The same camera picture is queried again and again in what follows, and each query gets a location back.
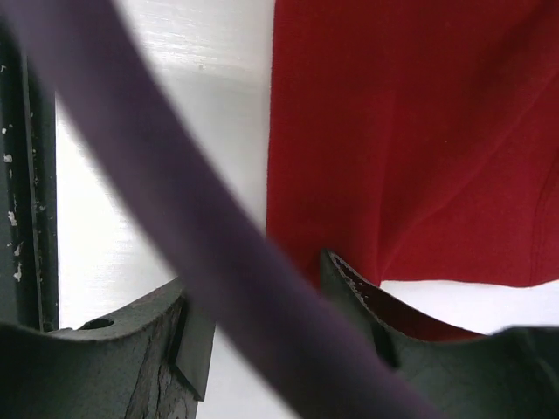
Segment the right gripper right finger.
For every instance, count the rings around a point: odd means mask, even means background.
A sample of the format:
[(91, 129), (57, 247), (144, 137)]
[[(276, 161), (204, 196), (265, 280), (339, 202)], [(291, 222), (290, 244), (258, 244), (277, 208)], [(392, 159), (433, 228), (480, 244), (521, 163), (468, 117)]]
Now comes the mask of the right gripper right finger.
[(478, 335), (421, 313), (367, 282), (332, 251), (321, 289), (376, 355), (449, 418), (556, 418), (558, 330)]

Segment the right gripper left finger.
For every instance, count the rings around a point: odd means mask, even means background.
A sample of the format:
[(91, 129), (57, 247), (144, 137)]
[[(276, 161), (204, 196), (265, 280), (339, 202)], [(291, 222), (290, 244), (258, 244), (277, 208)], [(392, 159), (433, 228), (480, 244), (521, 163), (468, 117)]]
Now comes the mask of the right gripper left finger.
[(193, 418), (215, 324), (175, 279), (79, 329), (1, 325), (1, 416)]

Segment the dark red t shirt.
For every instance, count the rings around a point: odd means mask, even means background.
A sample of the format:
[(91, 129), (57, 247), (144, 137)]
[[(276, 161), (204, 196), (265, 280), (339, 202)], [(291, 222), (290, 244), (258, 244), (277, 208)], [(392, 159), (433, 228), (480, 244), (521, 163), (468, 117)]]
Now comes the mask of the dark red t shirt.
[(278, 1), (266, 234), (313, 284), (558, 276), (555, 1)]

